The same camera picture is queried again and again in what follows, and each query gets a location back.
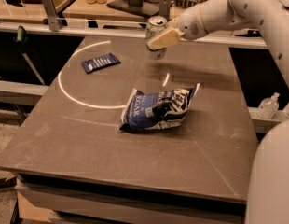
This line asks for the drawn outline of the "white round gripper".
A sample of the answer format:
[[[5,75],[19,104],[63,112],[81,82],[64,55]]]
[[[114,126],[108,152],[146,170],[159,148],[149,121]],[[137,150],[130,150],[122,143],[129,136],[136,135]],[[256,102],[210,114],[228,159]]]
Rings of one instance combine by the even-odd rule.
[[[168,22],[169,28],[149,39],[147,46],[152,50],[165,49],[177,45],[183,37],[186,40],[196,40],[206,36],[199,7],[190,7],[178,17]]]

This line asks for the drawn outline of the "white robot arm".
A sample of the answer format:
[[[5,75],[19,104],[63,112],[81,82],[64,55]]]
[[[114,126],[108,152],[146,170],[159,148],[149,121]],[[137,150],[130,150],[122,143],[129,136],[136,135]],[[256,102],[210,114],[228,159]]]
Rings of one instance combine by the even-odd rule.
[[[289,12],[280,0],[209,0],[186,9],[148,41],[163,49],[182,38],[252,25],[262,35],[289,88]],[[252,167],[245,224],[289,224],[289,119],[262,139]]]

